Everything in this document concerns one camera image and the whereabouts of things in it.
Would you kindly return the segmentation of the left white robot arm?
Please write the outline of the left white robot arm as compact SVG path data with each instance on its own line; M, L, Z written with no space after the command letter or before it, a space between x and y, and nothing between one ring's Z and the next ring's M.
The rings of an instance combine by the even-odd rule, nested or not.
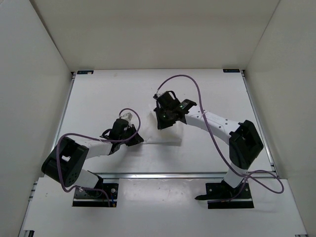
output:
M121 146L134 146L144 139L131 123L132 114L120 116L111 129L104 131L100 139L75 141L65 136L44 161L41 171L66 188L75 186L81 192L96 198L104 194L103 179L83 169L87 159L110 156Z

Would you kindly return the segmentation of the white pleated skirt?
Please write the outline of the white pleated skirt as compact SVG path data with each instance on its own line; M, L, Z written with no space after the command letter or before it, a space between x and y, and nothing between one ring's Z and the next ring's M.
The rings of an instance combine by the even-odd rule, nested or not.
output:
M148 104L148 112L143 117L140 134L144 144L159 144L166 146L181 146L184 129L183 124L176 122L173 126L158 130L157 117L154 112L154 104Z

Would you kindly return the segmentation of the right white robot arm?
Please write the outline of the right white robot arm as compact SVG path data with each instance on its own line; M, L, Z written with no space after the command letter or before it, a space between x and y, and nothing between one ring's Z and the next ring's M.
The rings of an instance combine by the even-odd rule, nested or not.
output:
M229 146L230 167L223 179L221 191L228 198L234 197L239 192L239 185L250 166L264 147L253 122L237 122L220 117L202 109L199 104L189 99L181 102L174 91L155 94L154 99L159 130L169 128L179 121L207 132L211 131L213 136Z

